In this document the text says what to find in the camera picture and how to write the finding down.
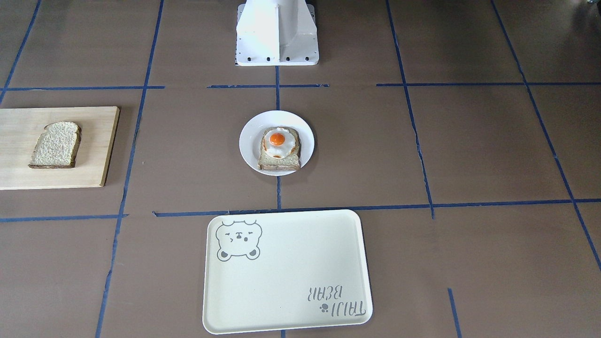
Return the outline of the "bread slice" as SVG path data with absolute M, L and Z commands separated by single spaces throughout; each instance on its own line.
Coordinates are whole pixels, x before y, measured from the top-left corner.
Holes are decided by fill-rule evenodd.
M 75 167 L 81 127 L 75 122 L 48 124 L 36 142 L 28 167 L 32 169 L 72 169 Z
M 266 154 L 264 154 L 264 152 L 262 152 L 260 150 L 259 147 L 259 156 L 258 156 L 258 163 L 257 163 L 257 167 L 258 169 L 261 170 L 266 170 L 266 171 L 296 171 L 299 170 L 301 167 L 301 141 L 299 139 L 299 135 L 298 135 L 298 141 L 299 141 L 299 147 L 298 150 L 296 150 L 296 152 L 286 158 L 283 159 L 273 159 L 270 158 L 268 156 L 266 156 Z

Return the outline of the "bread slice under egg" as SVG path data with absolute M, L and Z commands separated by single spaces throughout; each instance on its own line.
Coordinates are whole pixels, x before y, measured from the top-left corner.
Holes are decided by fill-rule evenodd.
M 298 141 L 299 141 L 299 147 L 298 150 L 296 150 L 296 152 L 286 158 L 283 159 L 273 159 L 270 158 L 268 156 L 266 156 L 266 154 L 264 154 L 264 152 L 262 152 L 260 150 L 259 147 L 259 156 L 258 156 L 258 163 L 257 163 L 257 167 L 258 169 L 261 170 L 266 170 L 266 171 L 296 171 L 299 170 L 301 167 L 301 141 L 299 139 L 299 135 L 298 135 Z

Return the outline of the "white round plate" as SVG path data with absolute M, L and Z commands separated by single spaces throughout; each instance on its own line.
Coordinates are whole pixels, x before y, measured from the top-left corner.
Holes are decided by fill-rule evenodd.
M 270 176 L 300 170 L 313 155 L 315 138 L 296 114 L 272 110 L 251 118 L 239 136 L 239 150 L 249 167 Z

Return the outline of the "fried egg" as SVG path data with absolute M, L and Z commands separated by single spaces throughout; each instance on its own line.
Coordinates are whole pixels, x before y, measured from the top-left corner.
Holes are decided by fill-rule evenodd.
M 268 128 L 264 131 L 260 150 L 273 159 L 283 159 L 296 152 L 299 147 L 298 135 L 291 128 Z

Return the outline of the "cream bear tray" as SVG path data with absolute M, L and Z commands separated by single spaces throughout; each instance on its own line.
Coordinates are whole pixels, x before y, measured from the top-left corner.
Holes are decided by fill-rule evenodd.
M 209 222 L 202 301 L 208 332 L 361 325 L 372 316 L 356 212 L 221 215 Z

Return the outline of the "wooden cutting board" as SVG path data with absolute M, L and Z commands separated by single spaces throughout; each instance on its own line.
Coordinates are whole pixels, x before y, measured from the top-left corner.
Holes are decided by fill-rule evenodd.
M 1 110 L 2 190 L 101 187 L 105 184 L 116 134 L 118 107 L 6 108 Z M 74 122 L 81 128 L 75 166 L 33 169 L 28 166 L 44 128 Z

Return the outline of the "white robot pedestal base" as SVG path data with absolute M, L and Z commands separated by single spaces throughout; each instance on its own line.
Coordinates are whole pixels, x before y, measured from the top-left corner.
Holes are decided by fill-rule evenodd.
M 242 67 L 318 64 L 317 22 L 305 0 L 247 0 L 238 6 L 235 62 Z

